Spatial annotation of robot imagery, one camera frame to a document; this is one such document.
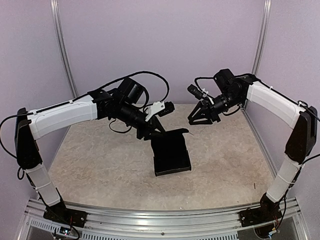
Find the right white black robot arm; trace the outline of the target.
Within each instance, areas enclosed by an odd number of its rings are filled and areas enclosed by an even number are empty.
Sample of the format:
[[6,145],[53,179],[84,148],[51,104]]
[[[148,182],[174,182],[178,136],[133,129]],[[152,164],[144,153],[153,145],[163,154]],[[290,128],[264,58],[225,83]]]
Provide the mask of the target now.
[[188,86],[198,103],[187,117],[190,125],[211,125],[220,122],[220,115],[229,115],[229,109],[246,103],[255,103],[284,121],[292,130],[285,145],[284,160],[272,185],[260,200],[261,207],[256,210],[256,218],[266,222],[275,212],[275,205],[285,197],[294,185],[301,169],[312,157],[310,153],[317,141],[317,110],[303,101],[294,101],[268,86],[255,75],[245,73],[234,75],[228,68],[221,69],[211,80],[221,94],[211,96],[197,83]]

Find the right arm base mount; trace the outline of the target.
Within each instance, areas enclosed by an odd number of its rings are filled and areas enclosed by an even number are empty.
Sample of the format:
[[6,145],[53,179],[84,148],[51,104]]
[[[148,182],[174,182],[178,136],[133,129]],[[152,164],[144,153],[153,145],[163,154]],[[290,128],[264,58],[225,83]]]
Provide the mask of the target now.
[[247,208],[239,212],[239,218],[242,227],[249,227],[266,222],[280,219],[282,213],[280,211],[280,201],[271,201],[266,194],[259,201],[259,207]]

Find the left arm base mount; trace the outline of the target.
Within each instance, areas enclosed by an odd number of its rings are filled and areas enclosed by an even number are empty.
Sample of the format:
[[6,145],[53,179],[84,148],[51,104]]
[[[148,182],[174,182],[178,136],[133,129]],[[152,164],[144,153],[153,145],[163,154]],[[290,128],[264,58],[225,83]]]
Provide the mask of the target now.
[[43,217],[47,220],[79,228],[85,226],[87,216],[88,213],[85,211],[67,208],[64,201],[46,206],[43,214]]

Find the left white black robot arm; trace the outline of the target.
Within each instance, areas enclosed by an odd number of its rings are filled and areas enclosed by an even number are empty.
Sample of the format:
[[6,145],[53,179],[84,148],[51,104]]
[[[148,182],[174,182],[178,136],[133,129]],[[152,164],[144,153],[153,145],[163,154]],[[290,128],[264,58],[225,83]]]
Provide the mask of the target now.
[[21,108],[17,114],[2,120],[2,124],[16,119],[15,153],[6,151],[28,177],[44,204],[51,207],[49,212],[57,221],[63,223],[70,218],[70,211],[64,207],[62,197],[51,181],[43,164],[37,140],[57,130],[93,120],[107,118],[120,120],[126,126],[136,129],[138,139],[149,140],[165,133],[157,115],[165,110],[162,99],[152,104],[145,102],[136,106],[141,95],[149,99],[147,89],[136,82],[131,75],[117,79],[119,86],[106,91],[108,82],[75,99],[42,109],[26,110]]

